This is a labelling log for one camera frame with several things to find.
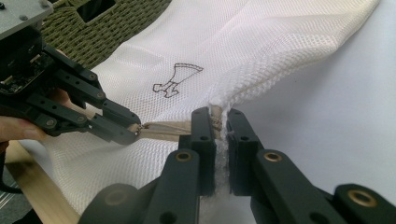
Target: white surface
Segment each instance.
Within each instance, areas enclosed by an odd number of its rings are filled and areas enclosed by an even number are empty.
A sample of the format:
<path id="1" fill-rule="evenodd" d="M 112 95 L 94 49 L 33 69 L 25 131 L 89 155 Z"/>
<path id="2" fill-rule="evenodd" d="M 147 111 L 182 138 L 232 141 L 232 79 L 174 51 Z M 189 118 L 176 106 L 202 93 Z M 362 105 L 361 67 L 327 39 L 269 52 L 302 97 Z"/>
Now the white surface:
<path id="1" fill-rule="evenodd" d="M 237 107 L 265 147 L 286 152 L 330 193 L 356 183 L 396 204 L 395 15 L 396 3 L 383 0 L 333 56 Z M 213 223 L 254 223 L 247 199 L 224 199 L 217 210 Z"/>

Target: black cable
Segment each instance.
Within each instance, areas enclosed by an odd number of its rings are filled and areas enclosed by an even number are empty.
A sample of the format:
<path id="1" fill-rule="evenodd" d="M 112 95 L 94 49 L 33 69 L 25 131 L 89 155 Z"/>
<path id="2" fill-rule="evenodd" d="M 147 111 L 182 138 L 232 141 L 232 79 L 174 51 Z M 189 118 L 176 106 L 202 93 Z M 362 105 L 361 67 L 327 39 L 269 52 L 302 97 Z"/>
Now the black cable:
<path id="1" fill-rule="evenodd" d="M 6 151 L 0 153 L 0 190 L 7 193 L 22 193 L 20 189 L 13 188 L 4 183 L 3 173 L 4 165 L 6 164 Z"/>

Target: black line drawing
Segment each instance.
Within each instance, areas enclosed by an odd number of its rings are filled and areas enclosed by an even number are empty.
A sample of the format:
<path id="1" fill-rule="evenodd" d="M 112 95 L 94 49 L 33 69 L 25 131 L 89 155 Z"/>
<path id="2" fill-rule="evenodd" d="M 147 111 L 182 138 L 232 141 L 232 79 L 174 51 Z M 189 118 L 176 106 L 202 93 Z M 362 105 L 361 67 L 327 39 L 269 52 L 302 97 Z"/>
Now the black line drawing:
<path id="1" fill-rule="evenodd" d="M 179 91 L 176 87 L 187 78 L 192 77 L 195 74 L 202 72 L 204 68 L 191 63 L 175 63 L 174 74 L 171 79 L 164 84 L 154 84 L 152 90 L 155 92 L 164 91 L 166 92 L 165 98 L 178 95 Z"/>

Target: white mesh cloth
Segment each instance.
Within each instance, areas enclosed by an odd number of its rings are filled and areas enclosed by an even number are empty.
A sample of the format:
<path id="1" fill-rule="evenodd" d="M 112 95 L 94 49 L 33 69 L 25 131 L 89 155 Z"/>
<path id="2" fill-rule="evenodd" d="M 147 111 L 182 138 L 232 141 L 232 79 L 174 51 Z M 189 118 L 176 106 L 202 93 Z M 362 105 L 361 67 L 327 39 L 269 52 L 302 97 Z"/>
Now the white mesh cloth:
<path id="1" fill-rule="evenodd" d="M 208 105 L 225 113 L 333 53 L 377 2 L 174 0 L 93 71 L 108 98 L 129 107 L 142 122 L 189 120 L 192 110 Z M 144 186 L 177 149 L 177 143 L 150 139 L 118 146 L 89 133 L 63 134 L 44 145 L 57 184 L 79 213 L 108 185 Z M 227 147 L 219 145 L 221 173 Z M 224 186 L 227 174 L 217 176 L 222 177 L 218 187 Z"/>

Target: printed drawing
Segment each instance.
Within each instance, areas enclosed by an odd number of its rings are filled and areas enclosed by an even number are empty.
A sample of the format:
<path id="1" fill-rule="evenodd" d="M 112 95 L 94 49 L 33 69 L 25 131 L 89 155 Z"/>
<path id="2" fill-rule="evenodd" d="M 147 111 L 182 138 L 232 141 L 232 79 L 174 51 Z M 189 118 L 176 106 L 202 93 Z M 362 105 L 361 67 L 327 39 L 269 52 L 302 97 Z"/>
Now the printed drawing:
<path id="1" fill-rule="evenodd" d="M 155 92 L 164 91 L 165 98 L 178 95 L 177 86 L 189 77 L 200 73 L 204 68 L 190 63 L 175 63 L 174 74 L 165 84 L 154 84 L 152 90 Z"/>

